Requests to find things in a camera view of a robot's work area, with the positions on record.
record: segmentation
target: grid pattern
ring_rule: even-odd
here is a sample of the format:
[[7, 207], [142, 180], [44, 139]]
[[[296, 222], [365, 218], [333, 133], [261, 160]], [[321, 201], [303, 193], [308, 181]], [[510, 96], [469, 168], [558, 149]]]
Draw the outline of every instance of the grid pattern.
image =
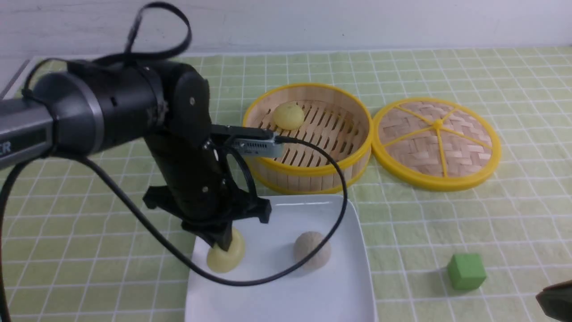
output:
[[[333, 84], [372, 115], [406, 97], [455, 101], [497, 130], [503, 158], [466, 191], [413, 189], [371, 159], [350, 188], [384, 321], [549, 321], [534, 296], [572, 278], [572, 48], [460, 49], [180, 58], [211, 84], [214, 123], [239, 125], [265, 91]], [[41, 72], [61, 69], [59, 63]], [[94, 155], [143, 207], [162, 177], [141, 141]], [[7, 171], [0, 172], [0, 181]], [[242, 176], [235, 173], [244, 184]], [[272, 194], [258, 184], [261, 194]], [[188, 270], [85, 167], [34, 162], [11, 198], [3, 263], [14, 321], [182, 321]], [[178, 220], [145, 209], [186, 253]], [[451, 288], [443, 269], [477, 252], [488, 278]]]

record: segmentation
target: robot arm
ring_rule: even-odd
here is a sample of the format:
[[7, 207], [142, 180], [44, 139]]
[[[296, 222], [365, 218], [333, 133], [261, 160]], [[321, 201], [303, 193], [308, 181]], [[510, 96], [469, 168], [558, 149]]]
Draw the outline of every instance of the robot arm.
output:
[[[208, 81], [187, 64], [68, 62], [67, 72], [43, 76], [33, 97], [0, 101], [0, 168], [61, 153], [87, 156], [144, 138], [166, 181], [149, 188], [146, 205], [228, 250], [233, 220], [267, 223], [271, 208], [255, 189], [237, 187], [226, 155], [235, 149], [277, 157], [281, 149], [272, 131], [213, 125], [209, 98]], [[268, 149], [248, 150], [251, 142]]]

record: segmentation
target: black cable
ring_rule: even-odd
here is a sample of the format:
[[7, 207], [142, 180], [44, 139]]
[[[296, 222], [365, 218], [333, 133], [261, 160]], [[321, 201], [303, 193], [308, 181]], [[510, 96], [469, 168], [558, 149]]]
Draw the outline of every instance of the black cable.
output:
[[[163, 50], [161, 52], [151, 52], [151, 53], [131, 52], [133, 44], [135, 43], [135, 38], [137, 38], [137, 33], [139, 32], [139, 27], [141, 26], [141, 21], [143, 20], [143, 12], [147, 9], [164, 9], [179, 17], [179, 19], [181, 19], [186, 26], [185, 39], [183, 39], [183, 41], [181, 41], [177, 46], [171, 49]], [[151, 2], [142, 7], [141, 9], [139, 9], [139, 12], [135, 17], [135, 21], [133, 22], [133, 25], [129, 30], [127, 44], [125, 46], [124, 52], [103, 56], [101, 58], [94, 60], [93, 62], [101, 66], [109, 66], [118, 62], [129, 63], [135, 60], [167, 60], [169, 58], [173, 58], [185, 52], [185, 50], [189, 48], [192, 38], [193, 36], [190, 29], [190, 22], [185, 16], [185, 14], [179, 8], [166, 2], [161, 2], [161, 1]]]
[[[226, 280], [224, 278], [214, 276], [214, 275], [207, 273], [206, 271], [202, 270], [197, 265], [195, 265], [187, 256], [185, 256], [182, 252], [180, 252], [175, 246], [173, 246], [173, 244], [170, 243], [157, 230], [157, 228], [155, 228], [153, 226], [153, 224], [147, 219], [147, 217], [141, 212], [141, 210], [139, 210], [139, 208], [133, 203], [133, 201], [131, 201], [131, 199], [125, 194], [125, 192], [123, 192], [123, 190], [121, 190], [121, 188], [119, 188], [117, 186], [117, 184], [113, 181], [113, 179], [107, 173], [105, 173], [105, 171], [101, 167], [99, 167], [97, 164], [95, 164], [93, 161], [91, 161], [90, 159], [88, 159], [85, 156], [59, 153], [58, 157], [64, 158], [64, 159], [69, 159], [69, 160], [74, 160], [74, 161], [80, 162], [80, 163], [86, 165], [87, 167], [91, 168], [105, 182], [105, 184], [117, 195], [117, 197], [125, 204], [125, 206], [127, 206], [127, 208], [135, 215], [135, 217], [137, 217], [137, 219], [151, 233], [151, 235], [153, 237], [155, 237], [160, 244], [162, 244], [165, 248], [167, 248], [167, 250], [169, 252], [171, 252], [177, 259], [179, 259], [181, 262], [183, 262], [183, 264], [185, 264], [187, 267], [189, 267], [189, 269], [191, 269], [192, 271], [194, 271], [198, 275], [206, 278], [207, 280], [210, 280], [210, 281], [213, 281], [213, 282], [216, 282], [219, 284], [228, 285], [228, 286], [255, 286], [255, 285], [265, 284], [265, 283], [277, 280], [278, 278], [286, 276], [286, 275], [292, 273], [293, 271], [295, 271], [296, 269], [300, 268], [302, 265], [306, 264], [306, 262], [308, 262], [314, 255], [316, 255], [320, 251], [320, 249], [322, 249], [322, 247], [330, 240], [330, 238], [332, 238], [333, 234], [336, 232], [337, 228], [341, 224], [342, 219], [344, 218], [345, 210], [346, 210], [347, 203], [348, 203], [348, 189], [347, 189], [347, 185], [345, 182], [343, 172], [342, 172], [341, 168], [338, 166], [338, 164], [336, 163], [336, 160], [334, 160], [327, 152], [325, 152], [320, 147], [318, 147], [318, 146], [316, 146], [310, 142], [302, 141], [302, 140], [299, 140], [296, 138], [288, 138], [285, 136], [278, 136], [276, 138], [276, 142], [277, 143], [302, 144], [302, 145], [310, 147], [310, 148], [316, 150], [317, 152], [319, 152], [320, 154], [322, 154], [333, 165], [336, 172], [340, 176], [341, 188], [342, 188], [342, 192], [343, 192], [343, 201], [341, 203], [341, 211], [340, 211], [340, 214], [339, 214], [336, 222], [333, 224], [329, 233], [317, 245], [317, 247], [313, 249], [313, 251], [311, 251], [302, 260], [300, 260], [299, 262], [295, 263], [294, 265], [290, 266], [288, 269], [285, 269], [284, 271], [282, 271], [280, 273], [277, 273], [277, 274], [274, 274], [274, 275], [271, 275], [271, 276], [268, 276], [265, 278], [261, 278], [258, 280], [252, 280], [252, 281]], [[22, 170], [30, 162], [31, 161], [23, 162], [23, 163], [16, 165], [10, 171], [10, 174], [8, 175], [8, 177], [6, 178], [6, 181], [4, 182], [4, 184], [2, 186], [2, 190], [0, 191], [0, 237], [1, 237], [1, 231], [2, 231], [2, 224], [4, 222], [4, 214], [6, 211], [6, 205], [8, 202], [8, 197], [10, 196], [10, 192], [14, 186], [16, 179], [18, 178], [18, 176], [20, 175]], [[2, 255], [2, 249], [0, 247], [0, 319], [2, 319], [2, 322], [11, 322], [10, 314], [8, 311], [8, 303], [6, 300], [6, 291], [4, 289], [3, 278], [2, 278], [1, 255]]]
[[[0, 191], [0, 239], [2, 239], [2, 226], [4, 224], [4, 213], [6, 212], [6, 206], [8, 205], [8, 197], [10, 196], [10, 191], [14, 187], [14, 183], [18, 178], [18, 175], [24, 170], [24, 168], [31, 163], [30, 161], [18, 163], [10, 174], [4, 181], [2, 190]], [[6, 298], [6, 289], [4, 288], [4, 276], [2, 275], [2, 248], [0, 247], [0, 319], [2, 322], [11, 322], [10, 314], [8, 311], [8, 300]]]
[[153, 237], [155, 237], [160, 244], [162, 244], [165, 248], [167, 248], [167, 250], [169, 252], [171, 252], [171, 254], [173, 254], [178, 260], [180, 260], [183, 264], [185, 264], [189, 269], [191, 269], [192, 271], [194, 271], [198, 275], [206, 278], [207, 280], [210, 280], [210, 281], [213, 281], [213, 282], [216, 282], [219, 284], [223, 284], [223, 285], [228, 285], [228, 286], [256, 286], [256, 285], [265, 284], [265, 283], [277, 280], [278, 278], [286, 276], [286, 275], [292, 273], [293, 271], [295, 271], [296, 269], [302, 267], [302, 265], [306, 264], [315, 254], [317, 254], [320, 251], [320, 249], [322, 249], [322, 247], [324, 247], [324, 245], [329, 241], [329, 239], [332, 238], [333, 234], [336, 232], [337, 228], [341, 224], [342, 219], [344, 218], [345, 209], [346, 209], [347, 204], [348, 204], [348, 188], [347, 188], [347, 185], [345, 183], [345, 178], [344, 178], [343, 172], [342, 172], [341, 168], [337, 165], [336, 160], [334, 160], [327, 152], [325, 152], [320, 147], [318, 147], [318, 146], [316, 146], [310, 142], [302, 141], [302, 140], [297, 139], [297, 138], [288, 138], [285, 136], [278, 136], [276, 138], [276, 142], [277, 143], [299, 143], [299, 144], [303, 144], [307, 147], [310, 147], [310, 148], [316, 150], [320, 154], [322, 154], [333, 165], [333, 167], [336, 169], [336, 172], [340, 176], [341, 188], [342, 188], [342, 192], [343, 192], [343, 201], [341, 203], [340, 214], [339, 214], [336, 222], [333, 224], [332, 229], [330, 229], [328, 234], [316, 246], [316, 248], [313, 249], [313, 251], [311, 251], [306, 257], [302, 258], [299, 262], [295, 263], [294, 265], [290, 266], [289, 268], [283, 270], [280, 273], [276, 273], [274, 275], [271, 275], [271, 276], [268, 276], [265, 278], [261, 278], [258, 280], [252, 280], [252, 281], [227, 280], [224, 278], [214, 276], [214, 275], [202, 270], [200, 267], [195, 265], [187, 256], [185, 256], [182, 252], [180, 252], [175, 246], [173, 246], [173, 244], [171, 244], [153, 226], [153, 224], [151, 224], [151, 222], [149, 222], [149, 220], [145, 217], [145, 215], [141, 212], [141, 210], [139, 210], [139, 208], [133, 203], [133, 201], [131, 201], [131, 199], [129, 199], [129, 197], [121, 190], [121, 188], [119, 188], [117, 186], [117, 184], [111, 179], [111, 177], [109, 177], [105, 173], [105, 171], [103, 171], [103, 169], [101, 169], [97, 164], [95, 164], [94, 162], [92, 162], [91, 160], [86, 158], [85, 156], [59, 155], [59, 157], [78, 161], [78, 162], [84, 164], [85, 166], [91, 168], [105, 182], [105, 184], [117, 195], [117, 197], [125, 204], [125, 206], [127, 206], [127, 208], [133, 213], [133, 215], [135, 215], [135, 217], [137, 217], [137, 219], [151, 233], [151, 235]]

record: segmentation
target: square plate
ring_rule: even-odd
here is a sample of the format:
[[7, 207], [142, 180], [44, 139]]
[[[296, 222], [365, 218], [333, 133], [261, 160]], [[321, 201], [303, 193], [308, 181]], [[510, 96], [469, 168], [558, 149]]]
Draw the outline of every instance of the square plate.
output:
[[[197, 239], [192, 260], [229, 280], [257, 280], [293, 265], [293, 244], [306, 231], [326, 235], [340, 213], [339, 195], [265, 197], [272, 204], [270, 223], [257, 218], [236, 221], [246, 251], [234, 270], [218, 274], [206, 265], [209, 246]], [[351, 202], [330, 239], [332, 255], [313, 272], [300, 268], [274, 282], [252, 287], [217, 284], [189, 275], [185, 322], [360, 321], [376, 319], [370, 267], [358, 215]]]

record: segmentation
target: screw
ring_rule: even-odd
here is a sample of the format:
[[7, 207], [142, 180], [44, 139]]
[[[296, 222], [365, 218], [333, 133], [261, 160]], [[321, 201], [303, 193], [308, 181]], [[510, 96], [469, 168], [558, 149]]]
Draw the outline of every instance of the screw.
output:
[[211, 145], [210, 140], [206, 141], [205, 144], [202, 145], [203, 150], [208, 150]]

